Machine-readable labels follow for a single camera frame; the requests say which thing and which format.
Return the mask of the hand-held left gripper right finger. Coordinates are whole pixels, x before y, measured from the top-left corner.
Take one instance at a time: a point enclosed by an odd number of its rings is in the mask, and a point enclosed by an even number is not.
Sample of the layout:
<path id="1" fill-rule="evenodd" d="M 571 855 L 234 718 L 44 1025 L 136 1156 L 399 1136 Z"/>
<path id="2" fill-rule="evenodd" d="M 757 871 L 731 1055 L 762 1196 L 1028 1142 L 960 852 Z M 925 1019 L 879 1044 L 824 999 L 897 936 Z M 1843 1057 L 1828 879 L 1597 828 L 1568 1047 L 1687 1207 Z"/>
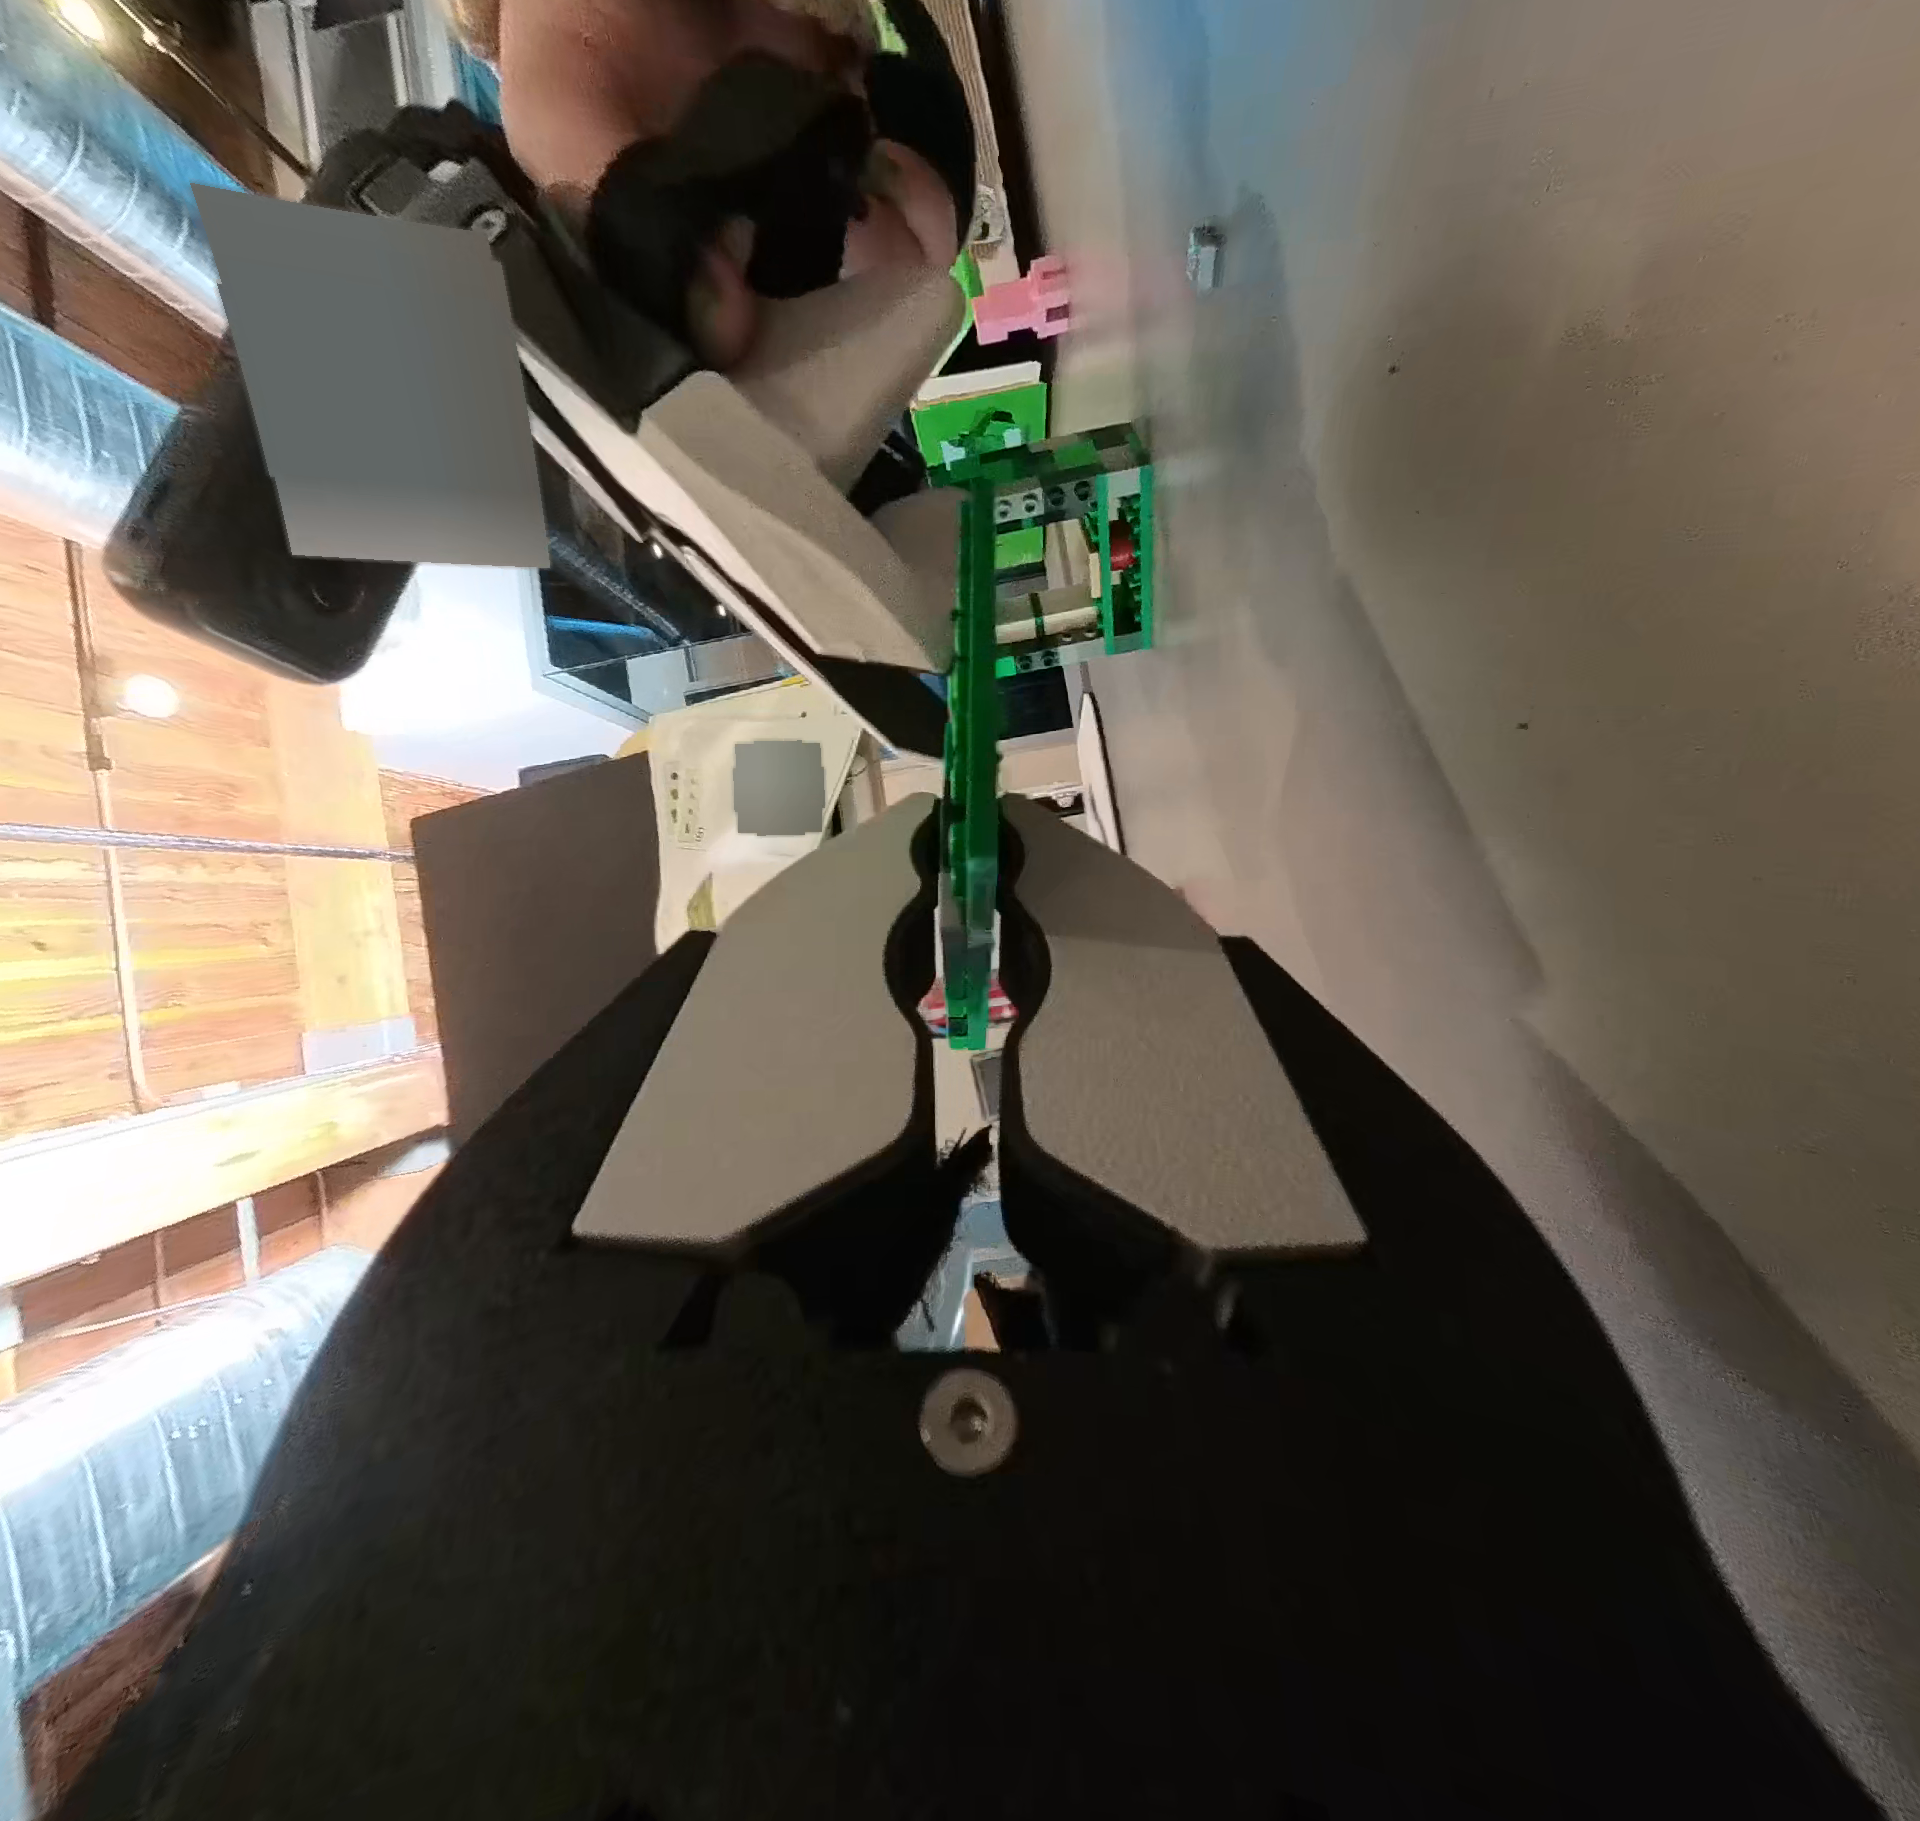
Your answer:
<path id="1" fill-rule="evenodd" d="M 1362 1221 L 1220 934 L 1023 797 L 1003 828 L 1023 1146 L 1201 1263 L 1356 1256 Z"/>

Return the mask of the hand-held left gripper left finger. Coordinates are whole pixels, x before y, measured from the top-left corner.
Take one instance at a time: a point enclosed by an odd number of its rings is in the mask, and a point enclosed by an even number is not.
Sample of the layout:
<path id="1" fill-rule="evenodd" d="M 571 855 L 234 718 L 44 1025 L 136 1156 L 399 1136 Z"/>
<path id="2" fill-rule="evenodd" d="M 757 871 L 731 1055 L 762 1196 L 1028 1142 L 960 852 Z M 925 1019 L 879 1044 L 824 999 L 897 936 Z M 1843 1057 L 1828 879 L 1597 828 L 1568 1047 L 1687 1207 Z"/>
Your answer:
<path id="1" fill-rule="evenodd" d="M 929 1136 L 929 796 L 828 839 L 711 938 L 571 1221 L 597 1247 L 739 1258 Z"/>

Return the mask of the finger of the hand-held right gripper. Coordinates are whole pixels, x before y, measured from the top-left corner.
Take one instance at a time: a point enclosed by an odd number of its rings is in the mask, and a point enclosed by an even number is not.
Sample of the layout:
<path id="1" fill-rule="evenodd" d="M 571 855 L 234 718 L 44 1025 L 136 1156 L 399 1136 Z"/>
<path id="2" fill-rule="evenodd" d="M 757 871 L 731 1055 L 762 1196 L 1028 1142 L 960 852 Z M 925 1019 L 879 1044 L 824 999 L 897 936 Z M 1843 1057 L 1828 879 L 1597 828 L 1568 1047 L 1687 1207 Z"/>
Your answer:
<path id="1" fill-rule="evenodd" d="M 946 601 L 733 384 L 699 373 L 648 407 L 637 457 L 637 495 L 808 648 L 946 670 Z"/>
<path id="2" fill-rule="evenodd" d="M 836 661 L 808 648 L 776 613 L 735 586 L 685 539 L 655 515 L 637 491 L 642 484 L 637 427 L 622 427 L 552 357 L 538 346 L 517 348 L 524 376 L 524 405 L 533 441 L 585 497 L 637 545 L 660 545 L 667 562 L 697 578 L 746 617 L 780 656 L 829 690 L 880 741 L 936 754 L 946 730 L 946 706 L 923 676 L 882 663 Z"/>

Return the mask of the green lego plate with tiles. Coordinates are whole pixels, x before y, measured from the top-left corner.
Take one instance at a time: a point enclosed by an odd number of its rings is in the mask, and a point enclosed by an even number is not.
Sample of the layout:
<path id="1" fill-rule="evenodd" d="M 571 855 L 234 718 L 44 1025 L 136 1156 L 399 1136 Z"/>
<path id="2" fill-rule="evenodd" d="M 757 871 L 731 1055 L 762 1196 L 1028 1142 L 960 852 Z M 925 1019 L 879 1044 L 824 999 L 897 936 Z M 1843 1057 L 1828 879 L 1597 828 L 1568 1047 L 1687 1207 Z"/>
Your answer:
<path id="1" fill-rule="evenodd" d="M 980 1053 L 993 1029 L 999 932 L 1023 851 L 999 787 L 1000 696 L 994 497 L 961 491 L 938 810 L 938 956 L 946 1044 Z"/>

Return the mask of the green white lego sub-build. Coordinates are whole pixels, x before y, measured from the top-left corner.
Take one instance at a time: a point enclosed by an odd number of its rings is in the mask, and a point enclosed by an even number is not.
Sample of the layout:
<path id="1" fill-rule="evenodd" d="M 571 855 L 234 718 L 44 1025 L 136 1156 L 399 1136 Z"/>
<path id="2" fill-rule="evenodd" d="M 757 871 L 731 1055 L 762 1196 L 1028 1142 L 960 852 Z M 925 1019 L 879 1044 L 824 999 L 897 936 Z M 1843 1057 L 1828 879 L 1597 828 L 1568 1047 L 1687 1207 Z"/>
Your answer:
<path id="1" fill-rule="evenodd" d="M 1036 361 L 929 378 L 909 407 L 929 470 L 955 468 L 1048 435 L 1048 387 Z"/>

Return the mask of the lego instruction booklet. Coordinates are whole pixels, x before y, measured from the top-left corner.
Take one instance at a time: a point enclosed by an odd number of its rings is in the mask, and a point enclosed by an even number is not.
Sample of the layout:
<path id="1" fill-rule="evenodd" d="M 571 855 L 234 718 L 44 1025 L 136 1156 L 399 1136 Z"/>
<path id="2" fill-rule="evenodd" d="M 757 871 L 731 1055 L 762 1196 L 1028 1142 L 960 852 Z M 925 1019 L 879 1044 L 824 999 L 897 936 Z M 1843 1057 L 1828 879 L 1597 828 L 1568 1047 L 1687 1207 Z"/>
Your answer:
<path id="1" fill-rule="evenodd" d="M 818 851 L 873 750 L 865 726 L 805 681 L 655 715 L 648 767 L 660 843 L 657 947 L 718 931 Z"/>

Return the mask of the green lego box build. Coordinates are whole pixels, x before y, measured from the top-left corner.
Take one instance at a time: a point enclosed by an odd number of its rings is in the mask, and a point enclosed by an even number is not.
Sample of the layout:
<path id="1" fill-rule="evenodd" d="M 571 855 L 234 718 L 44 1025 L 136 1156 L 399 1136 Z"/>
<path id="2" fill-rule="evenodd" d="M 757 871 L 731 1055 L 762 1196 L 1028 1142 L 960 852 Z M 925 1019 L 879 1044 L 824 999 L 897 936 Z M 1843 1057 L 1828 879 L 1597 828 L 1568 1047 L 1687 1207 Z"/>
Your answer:
<path id="1" fill-rule="evenodd" d="M 953 674 L 1003 679 L 1155 641 L 1155 468 L 1105 424 L 1024 441 L 1004 414 L 928 445 L 961 495 Z"/>

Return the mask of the pink lego pig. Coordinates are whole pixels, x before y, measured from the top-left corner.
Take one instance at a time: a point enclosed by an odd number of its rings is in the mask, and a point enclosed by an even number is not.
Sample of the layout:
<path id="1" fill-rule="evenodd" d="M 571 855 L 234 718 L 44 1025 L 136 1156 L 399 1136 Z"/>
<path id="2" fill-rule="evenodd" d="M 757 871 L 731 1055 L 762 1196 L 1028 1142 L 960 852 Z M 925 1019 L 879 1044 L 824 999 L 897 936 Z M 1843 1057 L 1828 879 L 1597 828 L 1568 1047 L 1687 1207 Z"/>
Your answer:
<path id="1" fill-rule="evenodd" d="M 1050 340 L 1072 325 L 1072 270 L 1062 255 L 1040 255 L 1020 277 L 986 286 L 972 299 L 972 335 L 982 348 L 1004 346 L 1020 335 Z"/>

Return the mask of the person's right hand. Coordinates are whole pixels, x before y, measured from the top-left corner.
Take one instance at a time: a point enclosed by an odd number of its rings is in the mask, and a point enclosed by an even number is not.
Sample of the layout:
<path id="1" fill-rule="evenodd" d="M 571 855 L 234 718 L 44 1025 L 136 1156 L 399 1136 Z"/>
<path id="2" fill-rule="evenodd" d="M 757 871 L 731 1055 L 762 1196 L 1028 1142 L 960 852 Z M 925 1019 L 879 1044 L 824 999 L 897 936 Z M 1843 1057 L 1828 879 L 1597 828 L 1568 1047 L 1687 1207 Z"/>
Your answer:
<path id="1" fill-rule="evenodd" d="M 501 114 L 509 153 L 586 248 L 610 287 L 631 290 L 631 259 L 610 224 L 615 165 L 673 140 L 706 81 L 747 59 L 776 60 L 863 96 L 867 37 L 841 37 L 769 0 L 500 0 Z M 913 149 L 876 140 L 828 280 L 873 273 L 946 275 L 961 212 Z M 759 226 L 726 217 L 702 230 L 661 325 L 706 368 L 738 368 L 772 297 L 749 278 Z"/>

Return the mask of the white rounded tray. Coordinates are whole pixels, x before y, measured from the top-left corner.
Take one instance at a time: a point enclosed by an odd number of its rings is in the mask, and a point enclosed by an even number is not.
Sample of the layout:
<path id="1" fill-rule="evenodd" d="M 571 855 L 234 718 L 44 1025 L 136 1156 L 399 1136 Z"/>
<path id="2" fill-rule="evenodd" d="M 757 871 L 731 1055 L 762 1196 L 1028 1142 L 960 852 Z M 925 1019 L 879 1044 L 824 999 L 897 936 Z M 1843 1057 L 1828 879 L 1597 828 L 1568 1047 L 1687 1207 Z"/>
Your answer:
<path id="1" fill-rule="evenodd" d="M 1124 852 L 1124 836 L 1115 796 L 1113 762 L 1101 730 L 1094 695 L 1083 693 L 1075 714 L 1075 757 L 1080 767 L 1080 821 L 1103 849 Z"/>

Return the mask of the glass window wall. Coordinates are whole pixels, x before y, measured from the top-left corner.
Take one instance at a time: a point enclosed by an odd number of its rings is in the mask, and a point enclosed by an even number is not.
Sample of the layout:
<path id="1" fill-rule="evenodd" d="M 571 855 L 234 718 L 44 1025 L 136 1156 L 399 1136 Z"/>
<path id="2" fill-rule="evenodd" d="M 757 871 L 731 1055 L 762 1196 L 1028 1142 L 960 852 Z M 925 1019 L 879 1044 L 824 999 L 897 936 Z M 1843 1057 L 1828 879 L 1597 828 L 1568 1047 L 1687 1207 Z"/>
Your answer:
<path id="1" fill-rule="evenodd" d="M 569 700 L 605 700 L 627 723 L 754 689 L 805 681 L 746 617 L 661 558 L 637 584 L 546 569 L 533 578 L 536 674 Z"/>

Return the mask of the silver ventilation duct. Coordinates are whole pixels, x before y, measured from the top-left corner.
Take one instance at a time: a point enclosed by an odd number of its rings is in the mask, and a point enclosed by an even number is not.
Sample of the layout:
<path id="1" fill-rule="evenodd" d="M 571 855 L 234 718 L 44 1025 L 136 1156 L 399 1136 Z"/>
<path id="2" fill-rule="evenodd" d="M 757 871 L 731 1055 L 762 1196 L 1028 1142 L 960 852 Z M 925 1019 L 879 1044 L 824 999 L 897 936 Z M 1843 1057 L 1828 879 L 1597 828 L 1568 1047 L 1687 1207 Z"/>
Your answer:
<path id="1" fill-rule="evenodd" d="M 3 308 L 3 515 L 101 549 L 179 407 Z"/>
<path id="2" fill-rule="evenodd" d="M 222 1546 L 371 1266 L 330 1247 L 4 1405 L 4 1675 L 26 1697 Z"/>
<path id="3" fill-rule="evenodd" d="M 3 0 L 3 184 L 94 259 L 220 336 L 198 190 L 241 190 L 41 0 Z"/>

